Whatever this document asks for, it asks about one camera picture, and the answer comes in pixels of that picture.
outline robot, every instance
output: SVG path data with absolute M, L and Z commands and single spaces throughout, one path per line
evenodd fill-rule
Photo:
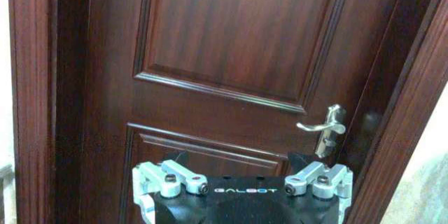
M 168 159 L 136 165 L 132 183 L 146 224 L 342 224 L 354 172 L 314 161 L 287 177 L 207 177 Z

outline raised door panel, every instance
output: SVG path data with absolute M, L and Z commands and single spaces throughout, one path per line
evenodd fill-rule
M 304 113 L 342 1 L 143 0 L 136 77 Z

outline dark red wooden door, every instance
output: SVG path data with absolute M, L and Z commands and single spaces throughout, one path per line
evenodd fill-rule
M 396 0 L 91 0 L 83 223 L 139 223 L 131 168 L 282 175 L 350 124 Z

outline logo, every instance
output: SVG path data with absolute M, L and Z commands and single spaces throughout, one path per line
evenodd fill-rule
M 247 188 L 247 189 L 238 189 L 238 188 L 228 188 L 228 189 L 224 189 L 224 188 L 215 188 L 215 192 L 216 193 L 239 193 L 239 194 L 267 194 L 267 193 L 275 193 L 275 191 L 278 191 L 278 189 L 264 189 L 264 188 L 259 188 L 259 189 L 255 189 L 255 188 Z

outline lever handle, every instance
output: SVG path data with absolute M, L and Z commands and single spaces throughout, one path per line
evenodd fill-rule
M 346 116 L 346 110 L 342 108 L 339 104 L 328 107 L 328 114 L 326 118 L 324 124 L 319 125 L 307 125 L 303 123 L 298 123 L 298 128 L 304 131 L 322 131 L 315 153 L 318 157 L 327 157 L 332 150 L 336 147 L 336 135 L 346 133 L 346 126 L 342 124 L 342 121 Z
M 319 125 L 308 125 L 308 124 L 298 123 L 298 127 L 303 129 L 304 131 L 332 130 L 338 134 L 346 133 L 346 126 L 338 122 L 330 122 L 330 123 L 319 124 Z

